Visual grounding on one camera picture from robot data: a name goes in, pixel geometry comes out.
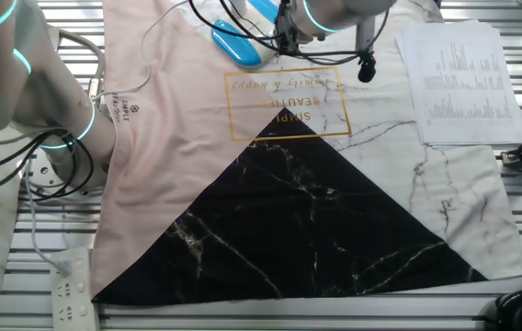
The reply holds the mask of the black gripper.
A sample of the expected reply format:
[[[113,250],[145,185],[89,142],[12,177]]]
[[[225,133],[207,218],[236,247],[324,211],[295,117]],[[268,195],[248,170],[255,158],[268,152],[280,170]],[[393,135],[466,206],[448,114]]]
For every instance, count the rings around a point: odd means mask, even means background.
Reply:
[[[301,33],[294,22],[296,5],[293,0],[281,0],[275,19],[276,37],[274,46],[277,56],[291,56],[291,47],[300,45]]]

